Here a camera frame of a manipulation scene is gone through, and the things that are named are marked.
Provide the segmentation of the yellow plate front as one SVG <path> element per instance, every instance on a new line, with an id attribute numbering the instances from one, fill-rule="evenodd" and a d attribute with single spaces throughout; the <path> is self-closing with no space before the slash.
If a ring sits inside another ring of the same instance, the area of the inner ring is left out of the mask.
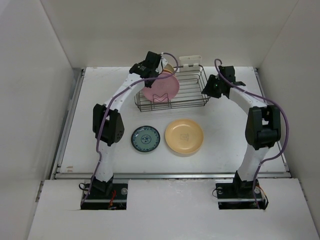
<path id="1" fill-rule="evenodd" d="M 190 157 L 201 149 L 205 134 L 196 121 L 180 118 L 167 125 L 164 139 L 172 154 L 179 157 Z"/>

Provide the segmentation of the small teal patterned plate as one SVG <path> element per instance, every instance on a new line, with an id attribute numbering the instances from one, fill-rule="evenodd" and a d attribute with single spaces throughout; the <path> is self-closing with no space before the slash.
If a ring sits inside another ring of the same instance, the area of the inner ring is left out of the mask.
<path id="1" fill-rule="evenodd" d="M 130 138 L 131 145 L 141 153 L 155 150 L 161 141 L 159 131 L 153 126 L 144 125 L 135 129 Z"/>

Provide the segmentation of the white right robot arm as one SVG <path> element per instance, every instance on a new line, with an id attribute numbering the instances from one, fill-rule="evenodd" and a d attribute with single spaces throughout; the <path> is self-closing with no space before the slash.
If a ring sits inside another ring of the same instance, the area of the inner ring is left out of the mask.
<path id="1" fill-rule="evenodd" d="M 217 66 L 217 75 L 210 75 L 202 93 L 219 99 L 225 96 L 236 103 L 247 115 L 245 139 L 247 149 L 233 181 L 224 187 L 232 199 L 251 199 L 255 195 L 257 175 L 263 160 L 281 138 L 281 111 L 274 104 L 249 92 L 246 84 L 236 81 L 233 66 Z"/>

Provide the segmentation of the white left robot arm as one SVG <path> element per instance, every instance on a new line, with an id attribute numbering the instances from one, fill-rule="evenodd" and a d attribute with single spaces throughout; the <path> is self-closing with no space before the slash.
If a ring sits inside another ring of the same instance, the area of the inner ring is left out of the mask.
<path id="1" fill-rule="evenodd" d="M 112 192 L 112 145 L 120 141 L 125 130 L 120 109 L 145 86 L 151 87 L 167 63 L 160 54 L 149 51 L 145 60 L 130 68 L 123 84 L 111 98 L 104 104 L 96 104 L 93 108 L 92 130 L 95 133 L 99 160 L 90 186 L 100 198 L 107 198 Z"/>

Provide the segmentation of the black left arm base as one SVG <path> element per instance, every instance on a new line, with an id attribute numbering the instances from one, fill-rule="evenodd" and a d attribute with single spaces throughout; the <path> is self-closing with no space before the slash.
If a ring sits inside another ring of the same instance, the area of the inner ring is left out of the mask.
<path id="1" fill-rule="evenodd" d="M 81 182 L 78 187 L 82 191 L 81 210 L 117 211 L 127 209 L 128 181 L 111 178 L 105 182 L 94 178 L 92 183 Z"/>

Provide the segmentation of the black wire dish rack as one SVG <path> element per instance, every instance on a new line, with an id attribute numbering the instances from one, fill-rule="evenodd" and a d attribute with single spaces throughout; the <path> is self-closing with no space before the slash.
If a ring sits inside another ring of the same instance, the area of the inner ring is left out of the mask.
<path id="1" fill-rule="evenodd" d="M 179 66 L 174 76 L 145 87 L 134 97 L 141 112 L 205 106 L 210 97 L 203 94 L 208 78 L 202 65 Z"/>

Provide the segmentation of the pink plate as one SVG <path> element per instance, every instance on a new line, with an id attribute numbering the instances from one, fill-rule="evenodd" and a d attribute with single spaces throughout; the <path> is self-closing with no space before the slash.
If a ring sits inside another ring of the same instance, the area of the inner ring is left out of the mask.
<path id="1" fill-rule="evenodd" d="M 160 74 L 163 79 L 156 79 L 151 88 L 144 87 L 141 92 L 144 97 L 153 103 L 166 103 L 172 100 L 179 92 L 178 79 L 167 72 Z"/>

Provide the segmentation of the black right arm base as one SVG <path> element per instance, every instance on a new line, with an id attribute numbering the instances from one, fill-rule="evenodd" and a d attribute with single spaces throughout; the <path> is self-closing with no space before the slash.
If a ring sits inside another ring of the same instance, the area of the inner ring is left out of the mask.
<path id="1" fill-rule="evenodd" d="M 266 210 L 269 200 L 260 188 L 259 181 L 240 183 L 218 181 L 215 192 L 219 210 Z"/>

